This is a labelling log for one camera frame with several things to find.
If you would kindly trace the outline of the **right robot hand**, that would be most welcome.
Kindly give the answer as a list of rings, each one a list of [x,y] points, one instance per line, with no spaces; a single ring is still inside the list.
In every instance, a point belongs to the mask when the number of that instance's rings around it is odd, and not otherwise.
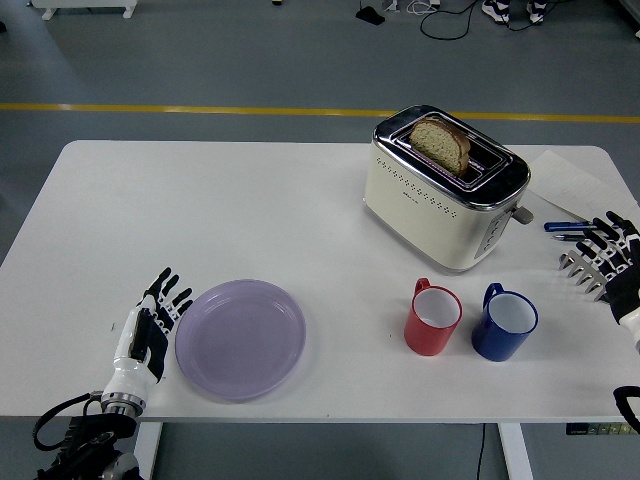
[[[606,280],[605,296],[616,323],[626,328],[639,351],[639,231],[613,211],[607,220],[595,217],[576,244]]]

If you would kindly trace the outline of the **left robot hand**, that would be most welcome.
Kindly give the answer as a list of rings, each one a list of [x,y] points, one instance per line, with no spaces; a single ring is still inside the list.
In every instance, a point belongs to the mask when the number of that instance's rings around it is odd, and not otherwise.
[[[135,416],[144,410],[149,390],[164,373],[169,334],[193,303],[190,288],[171,293],[178,282],[177,274],[164,269],[129,312],[114,354],[114,374],[101,396],[103,410],[131,409]]]

